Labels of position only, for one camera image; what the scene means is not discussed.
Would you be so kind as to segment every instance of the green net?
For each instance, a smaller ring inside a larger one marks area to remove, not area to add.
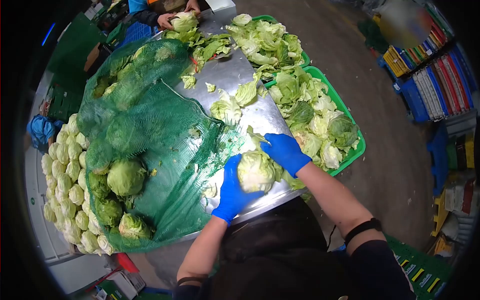
[[[114,51],[86,84],[77,125],[91,142],[87,175],[105,174],[113,161],[133,156],[147,169],[138,195],[126,201],[110,192],[107,198],[123,200],[123,211],[141,217],[152,238],[122,237],[118,227],[99,220],[120,252],[147,251],[203,228],[210,215],[200,204],[202,187],[244,142],[235,127],[172,89],[190,64],[180,41],[142,40]],[[98,215],[89,180],[87,187]],[[131,200],[133,206],[127,205]]]

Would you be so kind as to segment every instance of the black wristband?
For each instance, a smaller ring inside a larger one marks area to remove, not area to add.
[[[182,283],[189,282],[189,281],[196,281],[196,282],[203,283],[205,279],[206,279],[205,277],[184,277],[178,281],[177,286],[180,286]]]
[[[358,225],[357,227],[350,230],[350,232],[345,236],[345,246],[350,243],[352,238],[354,238],[357,234],[364,232],[369,229],[376,229],[377,231],[382,231],[382,224],[378,219],[371,218],[370,221],[366,221]]]

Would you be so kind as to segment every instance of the sleeve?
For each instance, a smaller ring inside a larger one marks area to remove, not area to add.
[[[177,286],[173,289],[172,300],[193,300],[199,291],[200,287],[198,286]]]
[[[416,295],[403,268],[384,240],[371,240],[351,255],[349,265],[364,295],[370,299],[415,300]]]
[[[138,21],[142,24],[147,24],[150,27],[157,26],[157,19],[160,16],[160,14],[153,12],[151,10],[143,10],[141,12],[137,12],[135,14],[135,17],[138,19]]]

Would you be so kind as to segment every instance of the blue glove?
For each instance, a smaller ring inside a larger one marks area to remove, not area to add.
[[[224,219],[228,225],[249,202],[265,194],[264,191],[245,193],[241,189],[237,176],[240,160],[241,154],[237,154],[230,157],[225,164],[223,184],[220,188],[220,204],[212,211],[213,216]]]
[[[260,142],[260,147],[293,177],[312,159],[302,153],[297,141],[286,134],[267,133],[264,138],[272,144]]]

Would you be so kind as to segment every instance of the stainless steel table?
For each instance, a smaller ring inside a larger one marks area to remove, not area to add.
[[[227,33],[225,29],[220,29],[222,24],[217,23],[215,15],[213,13],[202,12],[203,20],[200,23],[200,31],[206,36],[211,34]],[[239,84],[245,84],[253,80],[253,73],[255,70],[249,61],[242,53],[240,48],[233,50],[228,59],[211,60],[205,63],[201,73],[195,74],[197,79],[195,88],[186,90],[183,88],[183,83],[178,84],[175,90],[185,97],[197,99],[198,102],[204,107],[207,113],[210,113],[210,106],[215,101],[218,101],[218,92],[215,90],[213,93],[207,91],[205,83],[215,84],[217,89],[223,89],[230,95],[234,95],[238,89]],[[263,85],[262,81],[258,83],[258,86]],[[251,125],[254,132],[260,134],[266,133],[285,133],[291,135],[290,130],[282,118],[280,111],[275,105],[275,102],[269,94],[264,98],[257,95],[257,99],[253,104],[250,104],[242,108],[242,117],[240,119],[240,126],[245,131],[247,126]],[[247,150],[253,150],[252,143],[245,143],[241,152]],[[209,199],[207,212],[211,213],[211,210],[218,206],[220,186],[223,182],[223,170],[219,171],[212,181],[216,183],[218,188],[218,195]],[[284,180],[281,182],[275,182],[272,189],[267,195],[256,201],[250,203],[233,221],[232,224],[236,224],[255,216],[258,216],[268,210],[271,210],[305,192],[303,190],[292,191],[288,183]],[[195,232],[184,236],[177,241],[184,241],[195,238],[199,232]]]

